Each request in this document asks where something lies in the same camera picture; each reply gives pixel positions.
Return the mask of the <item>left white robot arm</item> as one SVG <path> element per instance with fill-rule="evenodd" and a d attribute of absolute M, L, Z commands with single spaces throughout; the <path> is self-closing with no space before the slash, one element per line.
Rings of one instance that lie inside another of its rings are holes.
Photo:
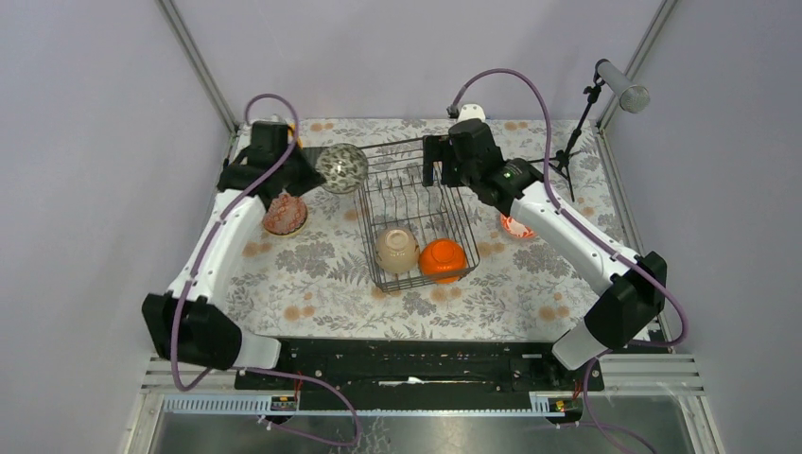
<path fill-rule="evenodd" d="M 160 358 L 215 370 L 257 368 L 273 389 L 293 376 L 277 339 L 255 335 L 222 310 L 232 277 L 250 235 L 274 199 L 301 196 L 323 177 L 282 120 L 257 120 L 245 130 L 248 142 L 222 169 L 213 210 L 182 271 L 163 294 L 142 304 L 148 332 Z"/>

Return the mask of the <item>blue white patterned bowl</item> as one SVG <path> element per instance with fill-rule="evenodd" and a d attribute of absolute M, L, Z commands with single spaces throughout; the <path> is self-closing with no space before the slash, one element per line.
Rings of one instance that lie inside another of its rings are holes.
<path fill-rule="evenodd" d="M 262 219 L 262 226 L 273 231 L 291 231 L 298 225 L 306 224 L 308 208 L 300 197 L 281 194 L 274 199 Z"/>

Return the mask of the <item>beige ceramic bowl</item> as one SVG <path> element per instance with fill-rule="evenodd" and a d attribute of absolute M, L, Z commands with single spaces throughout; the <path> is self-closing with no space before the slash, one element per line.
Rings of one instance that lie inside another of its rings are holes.
<path fill-rule="evenodd" d="M 402 274 L 418 263 L 420 246 L 414 234 L 403 227 L 385 229 L 375 242 L 375 262 L 383 271 Z"/>

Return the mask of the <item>orange bowl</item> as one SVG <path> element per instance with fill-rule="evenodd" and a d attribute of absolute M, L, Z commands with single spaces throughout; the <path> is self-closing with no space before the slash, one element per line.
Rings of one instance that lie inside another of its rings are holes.
<path fill-rule="evenodd" d="M 421 251 L 418 267 L 423 275 L 435 276 L 435 283 L 450 284 L 458 281 L 468 268 L 467 256 L 456 241 L 438 238 Z"/>

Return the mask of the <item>yellow patterned bowl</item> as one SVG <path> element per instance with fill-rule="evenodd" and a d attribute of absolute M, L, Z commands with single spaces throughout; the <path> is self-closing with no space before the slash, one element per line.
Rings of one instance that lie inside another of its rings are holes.
<path fill-rule="evenodd" d="M 264 225 L 262 227 L 263 227 L 262 230 L 265 233 L 265 235 L 277 236 L 277 237 L 293 237 L 303 232 L 306 227 L 306 224 L 298 225 L 295 229 L 291 231 L 281 231 L 281 232 L 269 230 Z"/>

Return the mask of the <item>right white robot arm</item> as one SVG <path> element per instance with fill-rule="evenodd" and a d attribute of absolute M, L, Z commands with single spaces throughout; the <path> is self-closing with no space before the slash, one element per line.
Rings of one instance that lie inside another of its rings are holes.
<path fill-rule="evenodd" d="M 628 344 L 664 309 L 665 261 L 657 253 L 640 255 L 602 232 L 563 202 L 527 160 L 504 158 L 481 106 L 464 106 L 447 134 L 426 135 L 422 145 L 425 186 L 433 184 L 439 166 L 443 185 L 467 187 L 482 203 L 534 230 L 597 294 L 597 302 L 552 345 L 553 357 L 542 365 L 552 388 L 568 388 L 581 366 Z"/>

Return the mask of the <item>pink speckled bowl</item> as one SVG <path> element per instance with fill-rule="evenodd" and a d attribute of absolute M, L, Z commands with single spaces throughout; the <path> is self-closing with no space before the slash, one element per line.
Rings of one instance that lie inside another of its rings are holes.
<path fill-rule="evenodd" d="M 325 148 L 315 170 L 323 177 L 322 188 L 333 194 L 350 194 L 368 177 L 368 159 L 362 149 L 347 143 Z"/>

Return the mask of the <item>red white patterned bowl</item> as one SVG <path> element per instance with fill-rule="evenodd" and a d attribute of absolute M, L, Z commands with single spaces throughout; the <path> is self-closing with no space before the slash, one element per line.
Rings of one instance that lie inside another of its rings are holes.
<path fill-rule="evenodd" d="M 532 239 L 537 236 L 537 233 L 531 228 L 503 214 L 499 215 L 499 223 L 502 230 L 511 237 L 517 239 Z"/>

